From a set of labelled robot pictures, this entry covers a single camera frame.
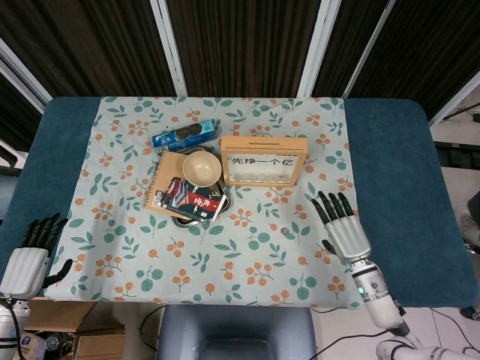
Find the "orange berry pattern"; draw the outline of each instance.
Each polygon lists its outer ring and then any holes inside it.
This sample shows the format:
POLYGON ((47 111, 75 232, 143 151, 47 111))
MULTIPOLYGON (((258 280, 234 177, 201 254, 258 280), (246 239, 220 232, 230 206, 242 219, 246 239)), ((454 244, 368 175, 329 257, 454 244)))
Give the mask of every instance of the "orange berry pattern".
MULTIPOLYGON (((46 294, 164 304, 358 305, 349 269, 323 247, 328 235, 310 202, 320 190, 343 191, 357 208, 343 107, 331 98, 103 98, 51 272, 67 259, 72 269, 46 294), (295 187, 231 187, 234 205, 215 222, 180 229, 171 217, 143 208, 159 161, 152 136, 206 119, 215 119, 215 127, 221 119, 219 139, 305 137, 308 156, 295 187)), ((205 146, 218 152, 220 143, 205 146)))

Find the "wooden frame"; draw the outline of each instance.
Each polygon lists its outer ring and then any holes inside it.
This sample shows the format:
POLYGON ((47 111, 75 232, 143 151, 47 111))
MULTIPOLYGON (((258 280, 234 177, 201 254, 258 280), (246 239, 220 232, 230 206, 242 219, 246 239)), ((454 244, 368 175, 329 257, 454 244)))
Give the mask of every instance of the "wooden frame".
POLYGON ((308 141, 298 137, 222 136, 221 156, 225 184, 236 186, 292 187, 302 171, 308 153, 308 141), (288 182, 279 181, 231 181, 229 155, 279 155, 296 156, 296 163, 288 182))

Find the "cardboard box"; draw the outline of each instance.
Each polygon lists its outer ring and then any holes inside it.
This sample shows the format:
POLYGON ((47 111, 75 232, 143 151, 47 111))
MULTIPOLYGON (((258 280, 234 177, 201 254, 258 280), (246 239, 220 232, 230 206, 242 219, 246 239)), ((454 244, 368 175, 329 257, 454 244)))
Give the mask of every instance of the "cardboard box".
POLYGON ((64 360, 122 360, 125 348, 123 325, 92 314, 93 301, 50 301, 36 298, 25 330, 30 332, 70 332, 74 334, 72 353, 64 360))

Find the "metal frame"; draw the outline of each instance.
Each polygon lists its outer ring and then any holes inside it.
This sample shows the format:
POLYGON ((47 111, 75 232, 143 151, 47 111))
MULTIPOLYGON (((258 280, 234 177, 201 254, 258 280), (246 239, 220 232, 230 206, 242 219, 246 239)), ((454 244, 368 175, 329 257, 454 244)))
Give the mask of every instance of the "metal frame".
POLYGON ((0 60, 1 73, 12 83, 30 101, 38 110, 38 103, 42 104, 43 109, 52 100, 52 95, 40 84, 37 78, 22 63, 12 49, 0 38, 0 60), (30 97, 34 95, 37 101, 33 103, 30 97))
POLYGON ((355 67, 355 70, 353 71, 349 82, 346 84, 345 90, 343 90, 342 98, 349 97, 350 92, 352 91, 353 86, 355 85, 355 82, 357 81, 360 73, 362 72, 365 62, 367 62, 368 56, 370 55, 370 52, 374 48, 375 42, 377 41, 377 38, 380 35, 380 32, 383 29, 383 26, 385 25, 387 19, 389 18, 389 15, 392 12, 392 9, 396 1, 397 0, 389 0, 387 2, 387 5, 385 6, 385 10, 380 16, 378 23, 376 24, 376 27, 373 30, 372 36, 370 37, 370 40, 368 41, 367 46, 363 50, 363 53, 361 54, 360 59, 358 60, 357 66, 355 67))
POLYGON ((166 0, 150 0, 150 5, 177 96, 188 96, 167 2, 166 0))
POLYGON ((323 0, 320 3, 310 47, 298 86, 297 98, 310 97, 317 81, 323 56, 329 44, 341 0, 323 0))
POLYGON ((479 85, 480 71, 472 79, 470 79, 470 81, 467 82, 463 88, 461 88, 460 91, 450 99, 448 103, 443 106, 443 108, 428 122, 428 126, 431 127, 445 118, 464 98, 467 97, 470 92, 472 92, 479 85))

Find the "spiral notebook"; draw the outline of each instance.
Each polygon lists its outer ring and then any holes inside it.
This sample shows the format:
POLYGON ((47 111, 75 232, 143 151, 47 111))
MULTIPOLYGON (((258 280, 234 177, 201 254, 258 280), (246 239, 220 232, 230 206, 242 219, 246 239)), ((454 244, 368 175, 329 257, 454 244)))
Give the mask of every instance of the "spiral notebook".
POLYGON ((162 153, 143 203, 145 209, 185 220, 189 219, 189 217, 170 211, 160 205, 161 197, 167 191, 173 178, 183 179, 183 162, 186 157, 187 155, 176 152, 165 151, 162 153))

